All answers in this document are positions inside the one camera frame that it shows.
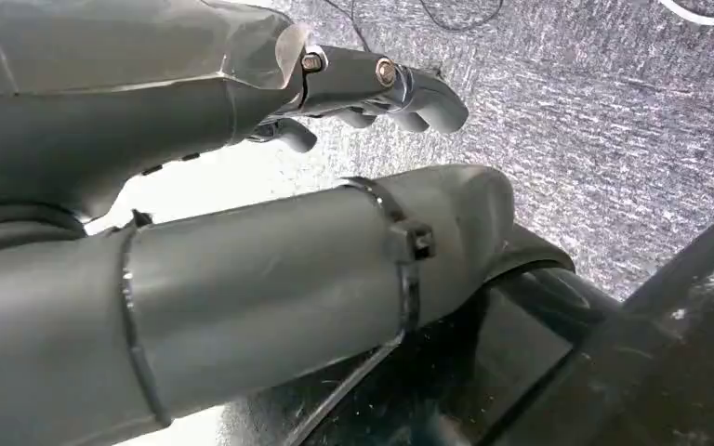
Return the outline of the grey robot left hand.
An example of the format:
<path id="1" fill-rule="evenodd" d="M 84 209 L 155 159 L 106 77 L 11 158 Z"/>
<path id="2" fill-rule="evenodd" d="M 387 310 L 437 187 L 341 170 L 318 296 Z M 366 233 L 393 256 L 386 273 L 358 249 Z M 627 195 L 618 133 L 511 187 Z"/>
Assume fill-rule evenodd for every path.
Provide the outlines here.
<path id="1" fill-rule="evenodd" d="M 445 83 L 234 1 L 0 1 L 0 445 L 113 444 L 400 340 L 488 279 L 513 228 L 479 164 L 98 235 L 132 177 L 299 116 L 457 131 Z"/>

